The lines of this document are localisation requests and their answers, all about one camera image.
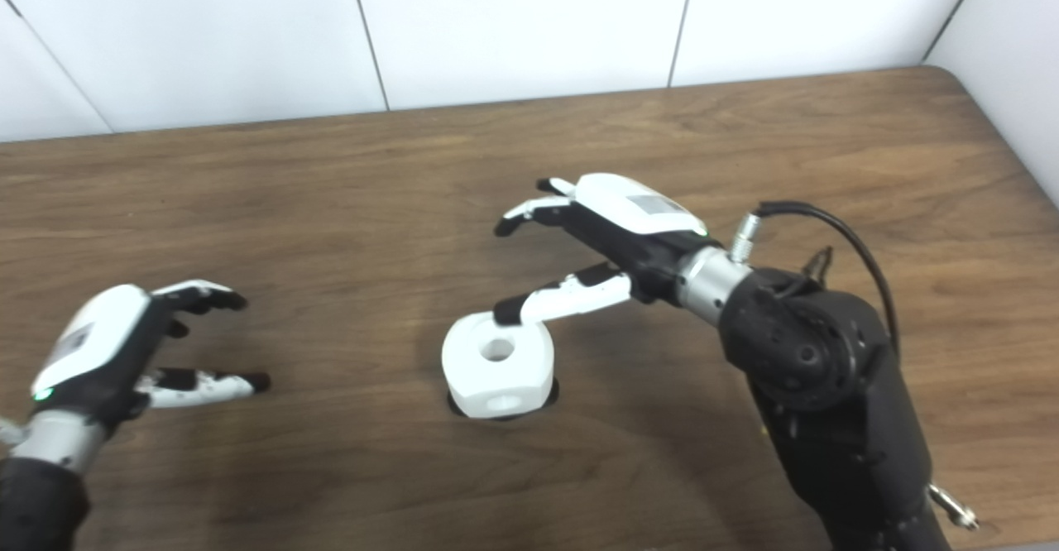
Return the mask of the white and black left hand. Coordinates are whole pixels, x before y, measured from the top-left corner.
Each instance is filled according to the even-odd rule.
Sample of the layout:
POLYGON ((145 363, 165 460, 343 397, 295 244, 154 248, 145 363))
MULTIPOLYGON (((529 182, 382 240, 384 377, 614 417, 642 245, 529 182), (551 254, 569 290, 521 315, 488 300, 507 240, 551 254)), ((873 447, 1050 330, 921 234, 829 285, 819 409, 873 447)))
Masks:
POLYGON ((248 302, 230 287, 193 279, 144 290, 122 284, 80 307, 31 384, 31 415, 72 413, 109 433, 147 409, 215 405, 268 392, 264 371, 234 373, 193 367, 152 367, 166 338, 189 336, 178 314, 243 310, 248 302))

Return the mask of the white and black right hand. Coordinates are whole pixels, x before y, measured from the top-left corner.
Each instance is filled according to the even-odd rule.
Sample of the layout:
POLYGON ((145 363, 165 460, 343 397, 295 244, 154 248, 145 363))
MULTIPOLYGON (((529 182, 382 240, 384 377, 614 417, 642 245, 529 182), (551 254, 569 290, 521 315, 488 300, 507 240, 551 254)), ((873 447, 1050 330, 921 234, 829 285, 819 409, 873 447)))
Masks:
POLYGON ((589 314, 638 299, 677 305, 678 273, 693 253, 719 242, 705 223, 681 205, 624 175, 592 173, 571 183, 544 178, 544 197, 504 213, 496 237, 509 237, 523 223, 559 227, 605 257, 532 292, 496 303, 500 326, 537 324, 589 314))

